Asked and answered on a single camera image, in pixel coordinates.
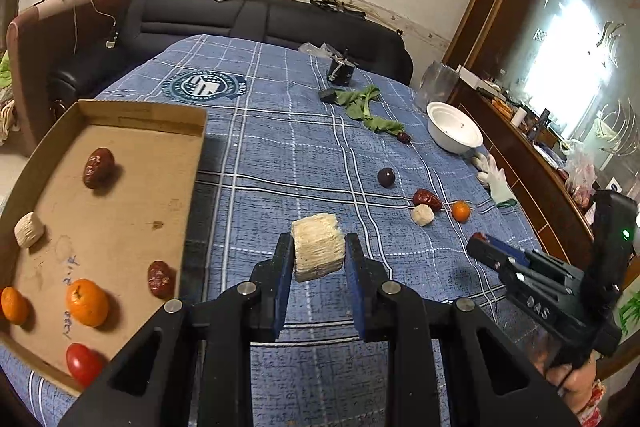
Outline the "right hand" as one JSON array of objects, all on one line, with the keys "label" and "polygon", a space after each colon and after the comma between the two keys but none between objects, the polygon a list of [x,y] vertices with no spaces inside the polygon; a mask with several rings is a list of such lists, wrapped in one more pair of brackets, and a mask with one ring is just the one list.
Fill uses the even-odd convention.
[{"label": "right hand", "polygon": [[578,415],[592,395],[597,375],[596,354],[596,351],[592,351],[589,360],[579,369],[574,369],[570,364],[546,369],[544,363],[549,358],[549,352],[544,348],[530,352],[529,361],[549,384],[560,387],[563,402],[575,415]]}]

